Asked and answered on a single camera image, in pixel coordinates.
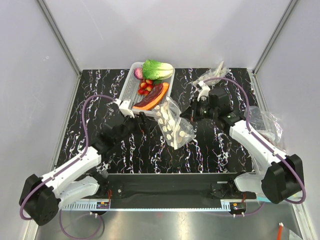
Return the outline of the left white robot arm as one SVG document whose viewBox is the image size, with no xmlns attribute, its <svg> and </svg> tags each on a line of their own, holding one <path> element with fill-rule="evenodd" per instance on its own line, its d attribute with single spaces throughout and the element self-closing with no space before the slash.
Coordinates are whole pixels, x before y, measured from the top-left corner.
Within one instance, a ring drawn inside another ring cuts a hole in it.
<svg viewBox="0 0 320 240">
<path fill-rule="evenodd" d="M 49 223 L 65 206 L 84 197 L 103 198 L 108 186 L 103 177 L 91 172 L 100 165 L 103 157 L 113 153 L 122 141 L 132 134 L 150 132 L 150 120 L 143 111 L 135 117 L 126 116 L 123 123 L 105 125 L 89 146 L 60 167 L 43 176 L 30 175 L 20 195 L 20 212 L 24 220 L 33 220 L 38 226 Z"/>
</svg>

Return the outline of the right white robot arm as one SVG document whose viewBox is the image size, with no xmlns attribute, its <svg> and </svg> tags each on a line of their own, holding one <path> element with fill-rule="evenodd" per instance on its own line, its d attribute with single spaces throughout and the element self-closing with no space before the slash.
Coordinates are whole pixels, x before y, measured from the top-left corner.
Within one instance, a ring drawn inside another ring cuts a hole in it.
<svg viewBox="0 0 320 240">
<path fill-rule="evenodd" d="M 254 172 L 240 173 L 227 185 L 228 195 L 239 198 L 244 192 L 264 195 L 271 203 L 306 200 L 303 163 L 296 154 L 287 155 L 268 142 L 240 112 L 231 110 L 225 100 L 193 98 L 180 117 L 191 122 L 210 119 L 225 134 L 240 143 L 257 163 Z"/>
</svg>

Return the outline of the zip bag with white slices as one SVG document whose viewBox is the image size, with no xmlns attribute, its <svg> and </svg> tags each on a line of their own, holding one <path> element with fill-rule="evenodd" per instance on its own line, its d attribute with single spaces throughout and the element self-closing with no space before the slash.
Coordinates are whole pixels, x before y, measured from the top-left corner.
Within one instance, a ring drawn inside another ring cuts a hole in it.
<svg viewBox="0 0 320 240">
<path fill-rule="evenodd" d="M 163 138 L 174 150 L 196 138 L 193 125 L 180 117 L 182 112 L 179 105 L 171 97 L 166 97 L 161 104 L 152 109 L 152 112 Z"/>
</svg>

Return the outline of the green lettuce head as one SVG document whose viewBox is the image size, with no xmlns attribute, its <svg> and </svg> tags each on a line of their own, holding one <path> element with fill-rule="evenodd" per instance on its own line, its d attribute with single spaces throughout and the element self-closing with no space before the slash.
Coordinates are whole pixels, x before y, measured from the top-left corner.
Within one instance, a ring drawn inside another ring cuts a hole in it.
<svg viewBox="0 0 320 240">
<path fill-rule="evenodd" d="M 147 59 L 142 65 L 142 74 L 148 80 L 165 80 L 173 75 L 174 67 L 165 62 Z"/>
</svg>

